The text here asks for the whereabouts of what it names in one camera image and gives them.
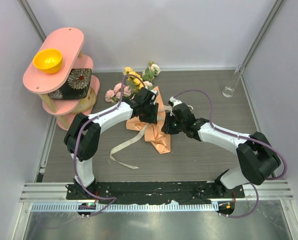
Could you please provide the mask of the cream printed ribbon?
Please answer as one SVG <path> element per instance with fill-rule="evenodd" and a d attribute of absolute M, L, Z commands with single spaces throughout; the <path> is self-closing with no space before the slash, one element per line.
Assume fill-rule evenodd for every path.
<path fill-rule="evenodd" d="M 166 110 L 166 114 L 167 114 L 168 111 L 171 110 L 171 106 L 166 106 L 165 105 L 165 110 Z M 132 166 L 132 165 L 129 165 L 129 164 L 126 164 L 126 163 L 123 163 L 123 162 L 120 162 L 120 161 L 116 160 L 113 157 L 113 154 L 116 154 L 117 152 L 129 147 L 130 145 L 132 145 L 135 142 L 139 141 L 141 138 L 144 138 L 144 131 L 145 131 L 148 124 L 151 124 L 151 123 L 146 123 L 146 126 L 141 131 L 138 131 L 138 134 L 135 137 L 133 137 L 133 138 L 131 138 L 131 139 L 117 145 L 116 147 L 112 148 L 111 151 L 110 151 L 110 155 L 109 155 L 110 159 L 113 160 L 113 161 L 116 161 L 117 163 L 119 163 L 119 164 L 121 164 L 121 165 L 123 165 L 127 168 L 130 168 L 130 169 L 133 169 L 133 170 L 138 169 L 137 166 Z"/>

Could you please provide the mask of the white flower stem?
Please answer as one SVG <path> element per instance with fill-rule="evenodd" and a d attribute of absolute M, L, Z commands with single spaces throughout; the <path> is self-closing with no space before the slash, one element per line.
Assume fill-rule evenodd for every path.
<path fill-rule="evenodd" d="M 148 67 L 142 72 L 142 80 L 146 87 L 150 88 L 153 86 L 153 80 L 159 76 L 161 68 L 154 61 L 148 63 Z"/>

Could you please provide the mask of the orange wrapping paper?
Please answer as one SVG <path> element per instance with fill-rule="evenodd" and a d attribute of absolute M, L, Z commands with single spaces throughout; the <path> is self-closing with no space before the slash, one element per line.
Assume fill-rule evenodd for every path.
<path fill-rule="evenodd" d="M 171 136 L 162 131 L 164 125 L 166 110 L 163 103 L 160 89 L 158 86 L 154 88 L 158 91 L 156 102 L 159 104 L 157 114 L 157 124 L 148 124 L 144 131 L 144 140 L 152 143 L 160 154 L 171 152 Z M 126 122 L 126 129 L 133 131 L 141 131 L 146 126 L 145 122 L 141 122 L 138 117 L 134 117 Z"/>

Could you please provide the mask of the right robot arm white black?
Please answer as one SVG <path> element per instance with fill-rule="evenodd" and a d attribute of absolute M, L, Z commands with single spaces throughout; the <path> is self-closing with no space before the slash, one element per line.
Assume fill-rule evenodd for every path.
<path fill-rule="evenodd" d="M 184 133 L 188 138 L 217 145 L 237 156 L 239 166 L 226 170 L 214 181 L 219 197 L 227 197 L 235 187 L 246 183 L 261 185 L 281 165 L 264 134 L 238 133 L 196 118 L 190 107 L 179 100 L 169 101 L 169 105 L 162 127 L 164 133 Z"/>

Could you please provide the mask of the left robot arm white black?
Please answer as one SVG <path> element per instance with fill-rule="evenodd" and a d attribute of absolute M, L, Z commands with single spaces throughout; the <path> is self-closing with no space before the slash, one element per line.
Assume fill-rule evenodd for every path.
<path fill-rule="evenodd" d="M 121 98 L 117 104 L 101 112 L 75 116 L 64 138 L 73 159 L 75 185 L 83 199 L 112 200 L 113 197 L 96 196 L 92 157 L 98 150 L 101 134 L 116 124 L 138 117 L 145 123 L 156 124 L 159 103 L 157 90 L 142 88 L 133 96 Z"/>

